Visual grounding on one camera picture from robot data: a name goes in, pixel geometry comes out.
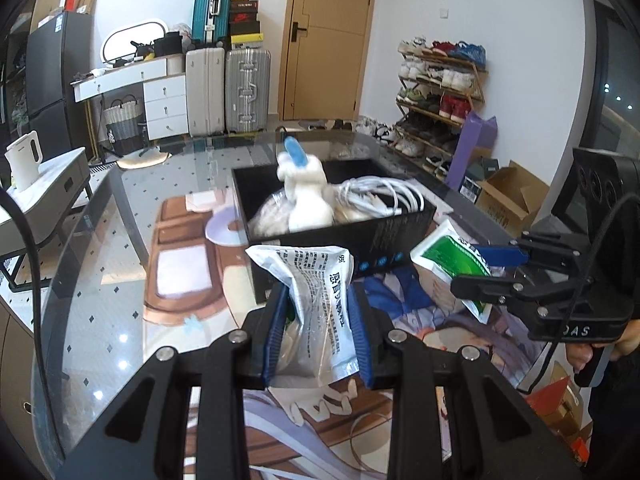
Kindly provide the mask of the person's right hand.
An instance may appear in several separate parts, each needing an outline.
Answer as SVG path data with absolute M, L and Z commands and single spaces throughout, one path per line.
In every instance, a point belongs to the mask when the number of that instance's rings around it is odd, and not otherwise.
M 611 361 L 617 361 L 622 356 L 629 356 L 639 348 L 640 321 L 631 320 L 618 341 L 612 344 Z M 605 348 L 606 344 L 567 344 L 565 353 L 567 361 L 575 372 L 580 372 L 593 358 L 594 350 Z

